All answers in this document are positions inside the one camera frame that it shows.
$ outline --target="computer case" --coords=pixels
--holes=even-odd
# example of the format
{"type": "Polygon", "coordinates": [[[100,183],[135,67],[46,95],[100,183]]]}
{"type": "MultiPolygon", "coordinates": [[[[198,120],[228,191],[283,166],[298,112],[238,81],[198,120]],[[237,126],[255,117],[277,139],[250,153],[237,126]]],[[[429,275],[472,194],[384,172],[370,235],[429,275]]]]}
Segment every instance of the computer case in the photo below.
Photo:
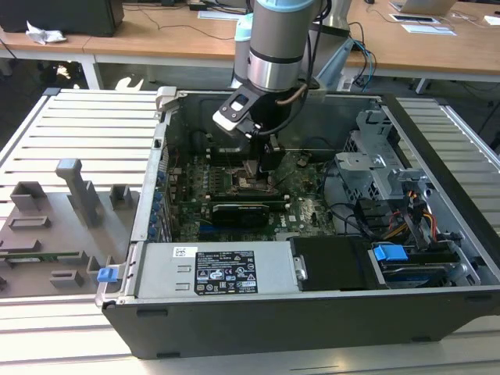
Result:
{"type": "Polygon", "coordinates": [[[0,0],[0,26],[8,33],[24,32],[29,21],[45,30],[112,37],[122,19],[122,0],[0,0]]]}

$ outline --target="motherboard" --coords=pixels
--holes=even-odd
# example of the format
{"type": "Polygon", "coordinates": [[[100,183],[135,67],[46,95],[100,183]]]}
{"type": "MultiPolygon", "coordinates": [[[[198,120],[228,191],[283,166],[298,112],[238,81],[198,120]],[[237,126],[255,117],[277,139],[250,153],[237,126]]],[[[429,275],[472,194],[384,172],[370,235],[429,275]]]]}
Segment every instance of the motherboard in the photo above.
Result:
{"type": "Polygon", "coordinates": [[[321,194],[325,162],[289,152],[256,176],[234,156],[200,157],[170,168],[167,197],[174,241],[286,241],[335,234],[321,194]]]}

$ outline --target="label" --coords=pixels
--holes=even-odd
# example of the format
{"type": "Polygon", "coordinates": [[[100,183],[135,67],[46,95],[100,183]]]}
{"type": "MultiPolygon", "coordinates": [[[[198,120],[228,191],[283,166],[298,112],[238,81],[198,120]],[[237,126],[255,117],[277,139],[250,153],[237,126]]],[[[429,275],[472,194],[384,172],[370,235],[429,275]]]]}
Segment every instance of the label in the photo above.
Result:
{"type": "Polygon", "coordinates": [[[253,252],[197,252],[197,295],[257,293],[253,252]]]}
{"type": "Polygon", "coordinates": [[[10,263],[38,263],[41,262],[40,258],[11,258],[8,260],[10,263]]]}
{"type": "Polygon", "coordinates": [[[174,258],[194,258],[197,252],[198,252],[198,248],[196,246],[175,247],[175,248],[173,248],[172,257],[174,257],[174,258]]]}

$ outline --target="blue tab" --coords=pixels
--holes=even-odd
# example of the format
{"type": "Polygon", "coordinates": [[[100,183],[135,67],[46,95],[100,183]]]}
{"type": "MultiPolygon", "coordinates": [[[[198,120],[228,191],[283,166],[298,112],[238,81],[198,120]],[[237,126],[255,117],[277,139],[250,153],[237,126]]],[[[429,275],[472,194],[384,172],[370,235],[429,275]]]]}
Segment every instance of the blue tab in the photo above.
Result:
{"type": "Polygon", "coordinates": [[[408,260],[408,255],[401,245],[378,245],[374,250],[377,261],[408,260]]]}
{"type": "Polygon", "coordinates": [[[118,281],[118,269],[116,268],[101,268],[97,274],[99,283],[116,283],[118,281]]]}

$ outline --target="table leg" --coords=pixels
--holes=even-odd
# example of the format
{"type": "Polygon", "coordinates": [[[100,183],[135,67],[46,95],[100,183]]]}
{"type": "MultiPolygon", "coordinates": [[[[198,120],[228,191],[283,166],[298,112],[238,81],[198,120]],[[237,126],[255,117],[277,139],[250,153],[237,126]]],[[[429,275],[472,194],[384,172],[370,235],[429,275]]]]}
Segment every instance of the table leg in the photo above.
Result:
{"type": "Polygon", "coordinates": [[[0,59],[0,71],[4,76],[13,75],[13,70],[10,69],[9,59],[0,59]]]}
{"type": "Polygon", "coordinates": [[[429,83],[430,83],[430,80],[428,80],[426,78],[420,78],[420,82],[419,82],[419,84],[417,84],[415,92],[419,95],[423,94],[423,92],[426,90],[429,83]]]}
{"type": "Polygon", "coordinates": [[[81,61],[81,65],[84,69],[84,75],[87,80],[88,88],[91,90],[102,89],[102,79],[98,64],[96,63],[93,55],[87,57],[87,59],[81,61]]]}
{"type": "Polygon", "coordinates": [[[148,82],[154,84],[156,82],[156,67],[153,65],[146,66],[146,75],[148,76],[148,82]]]}

